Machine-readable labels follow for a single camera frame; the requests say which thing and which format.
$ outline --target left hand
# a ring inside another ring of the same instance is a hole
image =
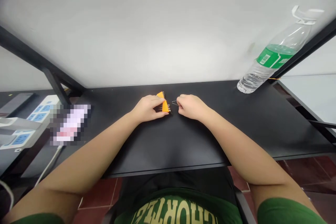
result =
[[[163,103],[165,99],[158,96],[147,95],[142,97],[130,114],[138,123],[152,121],[168,115],[167,112],[155,112],[153,108]]]

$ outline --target green bottle label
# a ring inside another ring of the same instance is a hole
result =
[[[257,58],[257,62],[264,67],[268,68],[280,68],[283,64],[285,64],[293,55],[288,54],[280,54],[277,52],[273,52],[265,48],[259,57]]]

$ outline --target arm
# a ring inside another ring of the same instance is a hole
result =
[[[197,96],[177,98],[181,115],[202,122],[215,136],[232,166],[250,184],[256,210],[274,197],[297,201],[318,214],[299,185],[252,139],[210,109]]]
[[[131,112],[72,154],[22,198],[5,222],[44,212],[71,223],[81,197],[101,178],[132,131],[142,122],[168,114],[153,110],[163,101],[157,96],[143,97]]]

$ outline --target wire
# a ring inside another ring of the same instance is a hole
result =
[[[81,206],[81,204],[82,204],[82,202],[83,202],[83,198],[84,198],[84,197],[82,197],[82,198],[81,198],[81,200],[80,200],[80,203],[79,203],[79,205],[78,205],[78,208],[77,208],[77,209],[79,209],[79,207]]]
[[[44,169],[44,171],[42,172],[41,176],[38,178],[36,184],[34,187],[36,187],[38,185],[38,183],[41,181],[41,179],[43,178],[44,174],[46,173],[46,171],[48,170],[49,166],[52,164],[52,162],[55,160],[55,158],[57,157],[57,155],[59,154],[59,152],[61,151],[62,149],[62,145],[58,146],[57,147],[57,150],[54,154],[54,156],[52,157],[52,159],[50,160],[49,164],[46,166],[46,168]]]
[[[12,210],[13,205],[14,205],[14,194],[12,192],[12,190],[9,188],[9,186],[3,182],[2,180],[0,180],[0,184],[5,188],[5,190],[8,192],[10,199],[10,206],[9,206],[9,210]]]

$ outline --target green t-shirt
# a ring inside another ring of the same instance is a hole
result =
[[[14,224],[61,224],[51,213],[40,213],[17,220]],[[223,199],[184,188],[153,193],[122,213],[115,224],[222,224],[242,223],[238,208]],[[258,209],[258,224],[326,224],[312,210],[293,200],[271,198]]]

